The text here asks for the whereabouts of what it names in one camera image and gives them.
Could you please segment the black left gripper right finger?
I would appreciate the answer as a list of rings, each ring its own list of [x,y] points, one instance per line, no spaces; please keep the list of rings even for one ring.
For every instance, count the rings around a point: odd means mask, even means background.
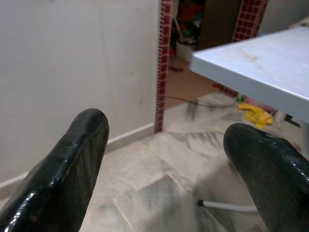
[[[224,151],[270,232],[309,230],[309,162],[287,140],[247,124],[229,126]]]

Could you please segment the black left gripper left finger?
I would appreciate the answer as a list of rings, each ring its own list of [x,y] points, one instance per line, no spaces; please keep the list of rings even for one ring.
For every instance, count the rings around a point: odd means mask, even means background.
[[[109,124],[103,112],[95,108],[80,112],[1,209],[1,231],[79,231],[108,138]]]

